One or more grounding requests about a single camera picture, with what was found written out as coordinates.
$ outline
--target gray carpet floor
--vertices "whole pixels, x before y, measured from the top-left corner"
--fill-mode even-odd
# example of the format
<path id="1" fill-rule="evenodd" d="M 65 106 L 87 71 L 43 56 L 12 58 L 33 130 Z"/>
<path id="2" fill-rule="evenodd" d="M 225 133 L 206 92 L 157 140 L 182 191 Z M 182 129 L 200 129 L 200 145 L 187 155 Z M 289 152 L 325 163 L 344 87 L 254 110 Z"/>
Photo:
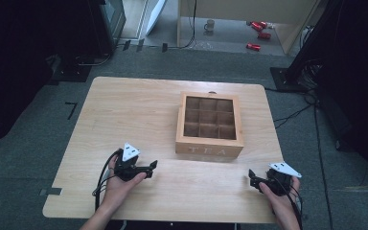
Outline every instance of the gray carpet floor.
<path id="1" fill-rule="evenodd" d="M 95 77 L 256 83 L 274 88 L 269 67 L 289 67 L 292 61 L 284 56 L 196 50 L 162 53 L 161 48 L 149 47 L 136 52 L 130 47 L 118 49 L 109 61 L 93 67 L 87 82 L 45 85 L 0 140 L 0 229 L 78 229 L 85 222 L 45 218 L 46 197 L 39 192 L 54 181 Z M 274 120 L 307 106 L 300 94 L 266 94 Z M 73 106 L 68 103 L 77 104 L 71 117 Z M 368 229 L 368 163 L 356 152 L 335 150 L 324 111 L 311 106 L 276 130 L 285 160 L 303 175 L 304 228 Z M 242 224 L 241 228 L 278 229 L 274 224 Z"/>

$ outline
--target power cord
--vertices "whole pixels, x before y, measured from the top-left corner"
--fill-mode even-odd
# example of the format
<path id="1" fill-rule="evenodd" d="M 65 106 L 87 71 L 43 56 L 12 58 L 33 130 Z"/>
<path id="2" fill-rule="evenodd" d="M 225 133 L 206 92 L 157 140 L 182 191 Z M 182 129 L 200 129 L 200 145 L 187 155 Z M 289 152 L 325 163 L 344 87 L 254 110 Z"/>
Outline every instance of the power cord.
<path id="1" fill-rule="evenodd" d="M 106 180 L 108 180 L 108 179 L 111 178 L 111 177 L 108 177 L 107 179 L 104 179 L 103 180 L 104 172 L 105 172 L 107 166 L 109 165 L 109 162 L 112 159 L 112 157 L 114 157 L 115 155 L 119 154 L 121 151 L 122 151 L 121 149 L 118 149 L 115 152 L 113 152 L 109 156 L 109 158 L 106 160 L 106 163 L 103 166 L 103 170 L 101 171 L 100 179 L 98 180 L 97 188 L 94 190 L 94 192 L 92 192 L 92 196 L 95 197 L 95 211 L 97 211 L 97 209 L 100 207 L 100 194 L 104 190 L 103 189 L 104 183 L 105 183 Z"/>
<path id="2" fill-rule="evenodd" d="M 101 61 L 101 62 L 97 62 L 97 63 L 79 63 L 78 65 L 79 66 L 98 66 L 98 65 L 102 65 L 102 64 L 104 64 L 105 62 L 107 62 L 108 60 L 109 60 L 109 58 L 110 58 L 110 54 L 108 54 L 107 56 L 106 56 L 106 58 L 103 60 L 103 61 Z"/>
<path id="3" fill-rule="evenodd" d="M 276 126 L 276 128 L 279 128 L 280 126 L 284 125 L 284 124 L 285 124 L 289 119 L 297 117 L 298 115 L 300 115 L 300 113 L 301 113 L 302 111 L 304 111 L 304 110 L 308 109 L 308 108 L 309 108 L 309 107 L 311 107 L 311 106 L 312 106 L 312 104 L 309 104 L 309 105 L 305 106 L 304 108 L 302 108 L 302 109 L 300 109 L 300 110 L 298 110 L 298 111 L 296 111 L 296 112 L 292 113 L 291 115 L 289 115 L 289 116 L 288 116 L 288 117 L 286 117 L 286 118 L 280 118 L 280 119 L 276 119 L 276 120 L 274 120 L 274 121 L 273 121 L 274 123 L 275 123 L 275 122 L 283 121 L 283 122 L 281 122 L 279 125 L 277 125 L 277 126 Z"/>
<path id="4" fill-rule="evenodd" d="M 193 42 L 195 41 L 196 43 L 196 0 L 195 0 L 195 4 L 194 4 L 194 13 L 193 13 L 193 24 L 191 23 L 191 18 L 189 17 L 189 23 L 190 23 L 190 27 L 193 30 L 193 35 L 190 38 L 190 41 L 187 43 L 187 45 L 185 46 L 181 46 L 181 47 L 169 47 L 169 49 L 185 49 L 191 46 L 191 44 L 193 44 Z M 121 46 L 125 46 L 125 44 L 118 44 L 116 46 L 116 49 L 118 49 Z M 161 46 L 147 46 L 147 45 L 142 45 L 143 47 L 147 47 L 147 48 L 162 48 Z"/>
<path id="5" fill-rule="evenodd" d="M 297 204 L 292 200 L 291 196 L 289 196 L 289 192 L 286 190 L 286 188 L 283 186 L 283 184 L 276 178 L 276 176 L 271 176 L 271 178 L 273 178 L 282 188 L 282 190 L 285 192 L 289 202 L 291 203 L 292 209 L 294 210 L 294 214 L 297 217 L 297 221 L 298 221 L 298 225 L 300 226 L 300 230 L 303 230 L 303 221 L 302 221 L 302 216 L 303 216 L 303 209 L 302 209 L 302 204 L 303 204 L 303 199 L 302 197 L 300 197 L 300 194 L 297 192 L 297 190 L 295 190 L 292 186 L 291 188 L 297 193 L 297 197 L 296 200 L 299 200 L 301 208 L 299 209 Z"/>
<path id="6" fill-rule="evenodd" d="M 322 157 L 322 149 L 321 149 L 321 137 L 319 135 L 318 118 L 317 118 L 317 115 L 316 115 L 316 108 L 317 108 L 317 105 L 314 106 L 313 116 L 314 116 L 314 120 L 315 120 L 315 131 L 316 131 L 317 147 L 318 147 L 318 154 L 319 154 L 319 163 L 320 163 L 320 166 L 321 166 L 322 182 L 324 183 L 324 192 L 325 192 L 325 199 L 327 201 L 328 217 L 329 217 L 329 220 L 330 220 L 330 229 L 334 230 L 333 216 L 332 216 L 332 213 L 331 213 L 330 199 L 329 199 L 329 196 L 328 196 L 328 185 L 327 185 L 327 180 L 325 178 L 324 162 L 323 162 L 323 159 L 322 159 L 323 157 Z"/>

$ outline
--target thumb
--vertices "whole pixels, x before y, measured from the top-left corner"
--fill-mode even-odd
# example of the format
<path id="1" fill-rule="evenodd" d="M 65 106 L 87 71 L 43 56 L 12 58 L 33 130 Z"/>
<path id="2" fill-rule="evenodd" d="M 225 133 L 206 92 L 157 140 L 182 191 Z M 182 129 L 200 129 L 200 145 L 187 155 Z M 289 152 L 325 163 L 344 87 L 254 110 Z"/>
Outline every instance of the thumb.
<path id="1" fill-rule="evenodd" d="M 129 189 L 133 189 L 136 185 L 142 182 L 142 180 L 144 180 L 146 176 L 147 175 L 145 172 L 140 172 L 135 177 L 133 177 L 133 179 L 129 180 L 126 184 L 129 187 Z"/>
<path id="2" fill-rule="evenodd" d="M 270 188 L 263 182 L 259 183 L 259 187 L 261 188 L 262 192 L 265 194 L 265 196 L 270 200 L 270 202 L 275 201 L 276 195 L 271 192 Z"/>

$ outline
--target wooden table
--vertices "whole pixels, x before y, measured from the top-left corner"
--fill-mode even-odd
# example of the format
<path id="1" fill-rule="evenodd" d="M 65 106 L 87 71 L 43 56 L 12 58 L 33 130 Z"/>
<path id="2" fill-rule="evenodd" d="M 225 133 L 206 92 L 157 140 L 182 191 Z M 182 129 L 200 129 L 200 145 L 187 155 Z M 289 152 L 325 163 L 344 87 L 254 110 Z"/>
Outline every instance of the wooden table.
<path id="1" fill-rule="evenodd" d="M 180 46 L 181 17 L 263 21 L 275 23 L 285 54 L 314 15 L 321 0 L 179 0 L 177 46 Z"/>
<path id="2" fill-rule="evenodd" d="M 176 154 L 180 91 L 238 95 L 244 148 L 236 158 Z M 265 177 L 283 160 L 267 103 L 257 84 L 95 78 L 59 166 L 43 214 L 87 219 L 106 159 L 125 142 L 141 151 L 137 166 L 158 160 L 153 178 L 128 196 L 114 219 L 274 222 L 264 195 L 249 186 L 248 170 Z"/>

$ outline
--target forearm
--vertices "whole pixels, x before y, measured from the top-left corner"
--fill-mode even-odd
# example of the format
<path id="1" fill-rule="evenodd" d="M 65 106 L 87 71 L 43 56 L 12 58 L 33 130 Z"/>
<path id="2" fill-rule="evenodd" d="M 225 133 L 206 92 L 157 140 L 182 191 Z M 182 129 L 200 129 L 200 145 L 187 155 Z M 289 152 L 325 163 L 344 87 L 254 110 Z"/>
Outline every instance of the forearm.
<path id="1" fill-rule="evenodd" d="M 280 227 L 283 230 L 300 230 L 297 218 L 285 218 L 280 222 Z"/>
<path id="2" fill-rule="evenodd" d="M 101 205 L 95 214 L 82 226 L 80 230 L 105 229 L 112 218 L 113 211 Z"/>

